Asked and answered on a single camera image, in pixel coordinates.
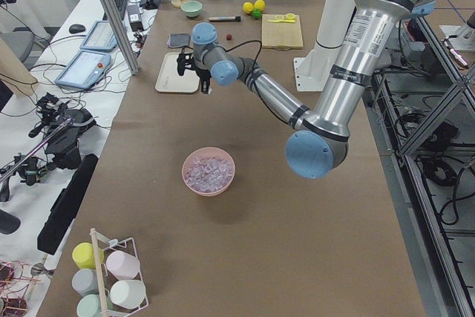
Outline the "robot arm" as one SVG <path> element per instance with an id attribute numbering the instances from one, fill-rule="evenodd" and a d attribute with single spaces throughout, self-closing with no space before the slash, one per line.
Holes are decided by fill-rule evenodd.
<path id="1" fill-rule="evenodd" d="M 369 83 L 394 25 L 425 16 L 435 0 L 348 0 L 356 13 L 345 28 L 342 46 L 333 63 L 320 99 L 310 109 L 276 82 L 250 58 L 231 56 L 217 42 L 214 25 L 194 26 L 193 51 L 181 52 L 177 72 L 194 71 L 204 85 L 239 80 L 262 103 L 296 132 L 286 142 L 286 161 L 298 175 L 316 179 L 339 166 L 347 156 L 349 121 Z"/>

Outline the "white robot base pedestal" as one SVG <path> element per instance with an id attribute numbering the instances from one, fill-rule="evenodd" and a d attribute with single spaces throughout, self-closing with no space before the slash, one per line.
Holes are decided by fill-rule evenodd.
<path id="1" fill-rule="evenodd" d="M 330 75 L 355 9 L 354 0 L 325 0 L 314 48 L 294 59 L 296 88 L 320 92 Z"/>

